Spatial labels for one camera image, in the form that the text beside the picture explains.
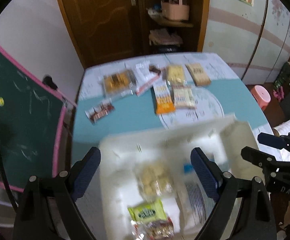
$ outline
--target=white wall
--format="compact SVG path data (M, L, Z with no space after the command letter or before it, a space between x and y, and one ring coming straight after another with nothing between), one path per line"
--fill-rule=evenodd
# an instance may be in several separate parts
M0 15L0 46L38 79L49 74L75 99L84 69L57 0L12 0Z

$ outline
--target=wooden floor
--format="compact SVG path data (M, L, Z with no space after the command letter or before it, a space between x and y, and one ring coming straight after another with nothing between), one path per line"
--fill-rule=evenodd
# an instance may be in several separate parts
M255 85L247 85L247 88L251 90ZM277 98L273 95L273 83L265 83L262 85L270 94L270 103L266 107L264 114L269 122L269 125L274 128L286 121L282 108L279 105Z

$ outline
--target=wooden shelf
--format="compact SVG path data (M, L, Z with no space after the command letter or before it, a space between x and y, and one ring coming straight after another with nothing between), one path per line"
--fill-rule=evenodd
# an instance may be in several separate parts
M185 27L185 28L193 28L194 24L190 22L182 22L182 21L171 21L169 19L166 19L165 17L161 15L155 15L150 16L155 22L157 22L160 26L166 26L166 27Z

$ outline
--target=green snack package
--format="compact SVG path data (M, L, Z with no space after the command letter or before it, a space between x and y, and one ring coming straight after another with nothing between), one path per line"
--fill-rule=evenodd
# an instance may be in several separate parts
M143 203L136 207L129 207L128 211L132 220L136 222L149 223L157 220L167 220L160 199L152 203Z

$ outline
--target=wooden door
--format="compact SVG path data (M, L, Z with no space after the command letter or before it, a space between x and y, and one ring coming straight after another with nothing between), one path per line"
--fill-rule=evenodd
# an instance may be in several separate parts
M84 68L142 54L139 7L131 0L58 0Z

